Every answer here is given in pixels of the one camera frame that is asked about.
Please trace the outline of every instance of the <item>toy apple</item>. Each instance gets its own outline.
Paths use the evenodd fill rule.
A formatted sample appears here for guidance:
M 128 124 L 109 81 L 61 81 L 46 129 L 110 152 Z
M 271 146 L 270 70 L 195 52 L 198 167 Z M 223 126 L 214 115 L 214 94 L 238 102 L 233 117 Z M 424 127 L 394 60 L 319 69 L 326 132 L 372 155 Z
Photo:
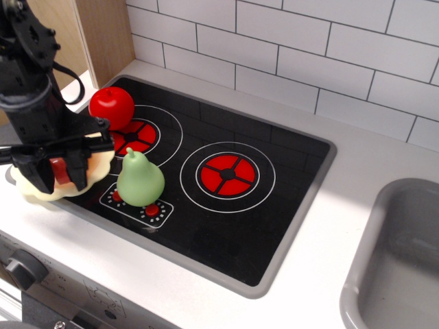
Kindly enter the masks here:
M 130 123 L 134 115 L 134 101 L 130 94 L 119 87 L 98 90 L 90 99 L 91 116 L 110 121 L 110 130 L 120 130 Z

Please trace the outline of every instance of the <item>toy pear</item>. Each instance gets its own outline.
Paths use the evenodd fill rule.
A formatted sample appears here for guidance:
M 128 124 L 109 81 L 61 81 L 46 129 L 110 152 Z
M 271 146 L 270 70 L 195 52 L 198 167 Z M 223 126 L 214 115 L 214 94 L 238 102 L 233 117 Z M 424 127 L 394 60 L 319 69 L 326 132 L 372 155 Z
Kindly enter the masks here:
M 122 171 L 117 178 L 117 191 L 124 202 L 144 207 L 153 204 L 165 188 L 163 173 L 141 152 L 126 149 Z

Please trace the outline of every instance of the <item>black cooktop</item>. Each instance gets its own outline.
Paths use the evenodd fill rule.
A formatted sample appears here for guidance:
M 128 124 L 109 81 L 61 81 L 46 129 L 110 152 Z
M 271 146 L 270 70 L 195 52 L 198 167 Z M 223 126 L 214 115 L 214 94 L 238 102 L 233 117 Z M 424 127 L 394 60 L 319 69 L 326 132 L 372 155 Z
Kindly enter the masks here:
M 110 174 L 67 199 L 85 210 L 84 218 L 90 211 L 116 223 L 135 233 L 135 243 L 147 239 L 147 249 L 153 245 L 154 252 L 201 276 L 246 297 L 263 295 L 334 146 L 133 78 L 112 85 L 131 94 L 134 118 L 112 133 Z M 88 115 L 88 108 L 82 113 Z M 113 197 L 126 147 L 143 152 L 165 176 L 154 209 Z

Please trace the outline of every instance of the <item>stove burner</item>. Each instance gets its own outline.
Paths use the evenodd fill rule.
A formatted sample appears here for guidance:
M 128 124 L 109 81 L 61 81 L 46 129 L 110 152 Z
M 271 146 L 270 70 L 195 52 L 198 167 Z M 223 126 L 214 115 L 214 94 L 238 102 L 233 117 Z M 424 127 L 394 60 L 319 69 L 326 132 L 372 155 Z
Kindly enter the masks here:
M 146 154 L 152 151 L 160 140 L 158 127 L 144 119 L 133 119 L 122 130 L 110 133 L 115 140 L 116 157 L 119 158 L 126 155 L 127 147 Z
M 160 167 L 176 155 L 183 142 L 183 129 L 178 119 L 164 109 L 147 105 L 136 105 L 134 119 L 111 134 L 116 156 L 111 162 L 110 175 L 115 176 L 122 170 L 127 147 L 146 154 L 150 162 Z
M 275 181 L 270 159 L 253 146 L 236 142 L 199 148 L 180 171 L 186 196 L 199 207 L 220 213 L 258 206 L 270 196 Z
M 214 154 L 204 159 L 197 169 L 198 186 L 218 199 L 244 197 L 257 186 L 259 170 L 243 154 Z

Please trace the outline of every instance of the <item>gray sink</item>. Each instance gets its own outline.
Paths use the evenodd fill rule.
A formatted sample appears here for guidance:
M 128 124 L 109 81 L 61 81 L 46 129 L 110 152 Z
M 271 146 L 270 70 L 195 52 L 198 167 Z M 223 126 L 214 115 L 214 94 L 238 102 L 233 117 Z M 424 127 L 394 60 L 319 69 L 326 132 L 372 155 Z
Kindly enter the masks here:
M 349 329 L 439 328 L 439 184 L 405 179 L 383 188 L 340 310 Z

